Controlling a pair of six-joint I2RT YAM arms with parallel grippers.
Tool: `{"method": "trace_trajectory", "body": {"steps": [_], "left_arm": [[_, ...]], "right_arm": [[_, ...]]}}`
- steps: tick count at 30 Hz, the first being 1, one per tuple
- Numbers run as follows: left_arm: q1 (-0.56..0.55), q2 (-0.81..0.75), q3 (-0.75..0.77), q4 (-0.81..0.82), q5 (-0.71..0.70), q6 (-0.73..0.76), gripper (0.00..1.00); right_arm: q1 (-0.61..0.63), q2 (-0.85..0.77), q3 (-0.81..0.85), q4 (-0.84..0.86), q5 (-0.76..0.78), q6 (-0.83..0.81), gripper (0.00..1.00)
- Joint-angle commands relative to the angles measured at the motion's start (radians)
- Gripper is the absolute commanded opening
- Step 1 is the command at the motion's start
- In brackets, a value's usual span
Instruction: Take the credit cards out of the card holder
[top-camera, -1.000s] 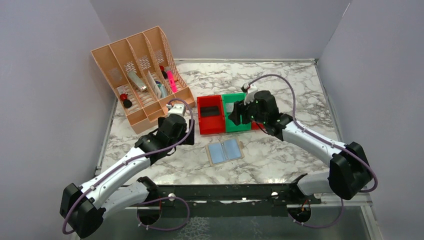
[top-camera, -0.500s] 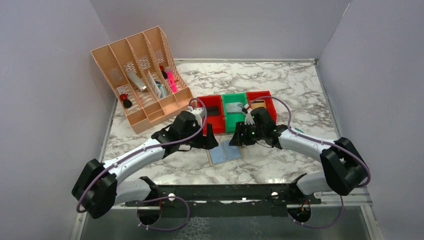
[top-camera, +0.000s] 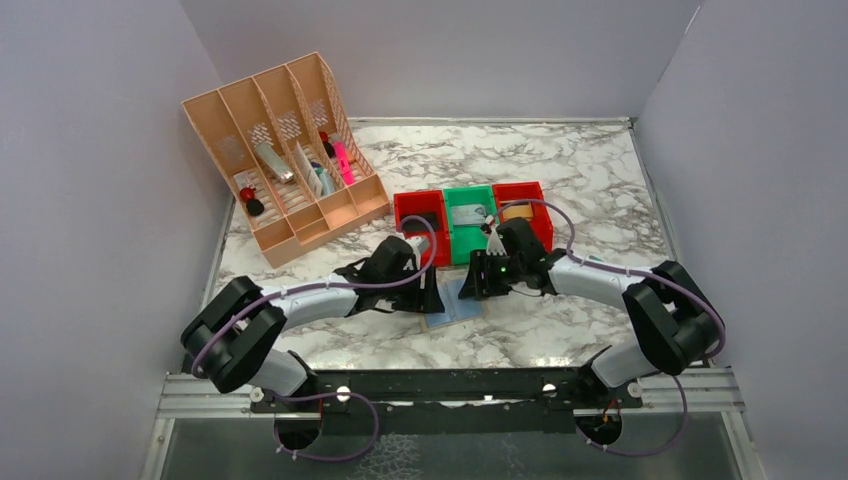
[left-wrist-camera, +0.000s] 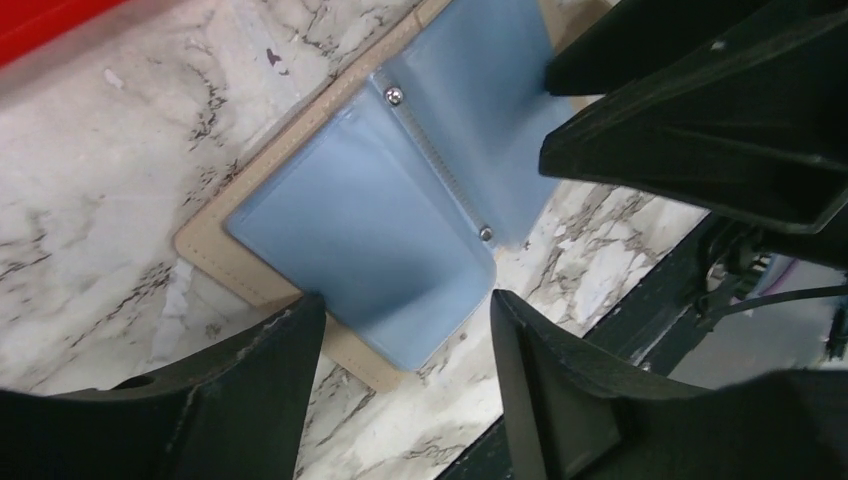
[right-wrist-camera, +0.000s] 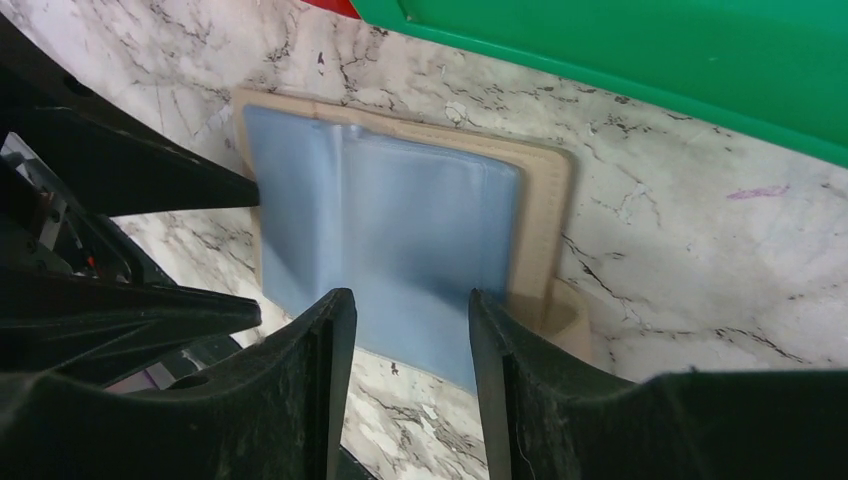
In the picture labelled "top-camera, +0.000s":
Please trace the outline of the gold credit card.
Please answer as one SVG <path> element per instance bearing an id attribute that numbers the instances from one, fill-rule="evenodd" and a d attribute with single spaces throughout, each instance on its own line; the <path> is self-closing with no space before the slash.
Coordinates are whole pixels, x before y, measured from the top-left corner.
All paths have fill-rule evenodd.
<path id="1" fill-rule="evenodd" d="M 519 202 L 511 206 L 508 206 L 507 202 L 503 202 L 500 207 L 502 208 L 500 214 L 500 219 L 502 222 L 514 218 L 523 218 L 525 220 L 531 221 L 534 218 L 532 202 Z"/>

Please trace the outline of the beige card holder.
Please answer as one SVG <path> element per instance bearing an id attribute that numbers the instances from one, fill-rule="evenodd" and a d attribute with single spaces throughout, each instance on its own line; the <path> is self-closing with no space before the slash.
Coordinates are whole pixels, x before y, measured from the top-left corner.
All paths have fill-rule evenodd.
<path id="1" fill-rule="evenodd" d="M 463 280 L 453 279 L 438 285 L 438 293 L 443 303 L 444 311 L 424 314 L 420 320 L 422 332 L 452 326 L 484 316 L 485 309 L 481 301 L 473 298 L 460 299 L 458 297 L 463 284 Z"/>

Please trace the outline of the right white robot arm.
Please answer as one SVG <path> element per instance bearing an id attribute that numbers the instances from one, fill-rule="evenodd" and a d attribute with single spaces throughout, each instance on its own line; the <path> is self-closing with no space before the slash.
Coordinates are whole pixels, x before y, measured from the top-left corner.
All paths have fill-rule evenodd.
<path id="1" fill-rule="evenodd" d="M 633 338 L 603 350 L 582 367 L 588 389 L 612 390 L 657 372 L 678 375 L 722 341 L 710 304 L 676 262 L 637 271 L 575 261 L 565 249 L 547 250 L 524 218 L 512 218 L 494 232 L 504 254 L 472 251 L 459 298 L 503 296 L 523 283 L 544 295 L 587 298 L 627 313 Z"/>

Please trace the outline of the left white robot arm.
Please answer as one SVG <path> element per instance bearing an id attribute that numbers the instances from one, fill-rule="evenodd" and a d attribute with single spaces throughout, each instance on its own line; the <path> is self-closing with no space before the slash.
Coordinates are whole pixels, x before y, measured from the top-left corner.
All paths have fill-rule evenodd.
<path id="1" fill-rule="evenodd" d="M 292 351 L 275 350 L 284 332 L 308 323 L 377 310 L 440 311 L 435 268 L 421 264 L 437 246 L 430 235 L 391 235 L 373 253 L 321 280 L 261 287 L 247 276 L 230 281 L 183 331 L 190 372 L 221 393 L 248 385 L 281 397 L 303 390 L 312 372 Z"/>

